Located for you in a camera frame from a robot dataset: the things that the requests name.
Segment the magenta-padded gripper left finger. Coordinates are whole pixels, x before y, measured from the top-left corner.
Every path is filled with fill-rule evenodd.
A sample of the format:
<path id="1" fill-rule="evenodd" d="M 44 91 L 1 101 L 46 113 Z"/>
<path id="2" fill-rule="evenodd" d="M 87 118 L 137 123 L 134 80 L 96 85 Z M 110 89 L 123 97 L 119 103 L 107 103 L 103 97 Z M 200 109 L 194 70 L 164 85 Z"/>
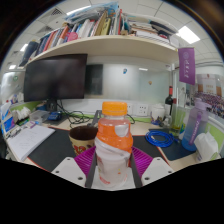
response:
<path id="1" fill-rule="evenodd" d="M 53 171 L 78 186 L 91 188 L 96 168 L 95 148 L 89 148 L 75 158 L 66 157 Z"/>

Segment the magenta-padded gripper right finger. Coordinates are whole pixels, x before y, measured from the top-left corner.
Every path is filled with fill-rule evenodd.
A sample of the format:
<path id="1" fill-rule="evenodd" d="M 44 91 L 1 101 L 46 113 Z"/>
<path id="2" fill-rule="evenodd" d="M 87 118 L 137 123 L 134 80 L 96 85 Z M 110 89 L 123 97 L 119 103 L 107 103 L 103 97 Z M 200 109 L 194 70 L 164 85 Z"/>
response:
<path id="1" fill-rule="evenodd" d="M 148 185 L 174 172 L 161 157 L 152 158 L 136 147 L 132 148 L 130 165 L 136 188 Z"/>

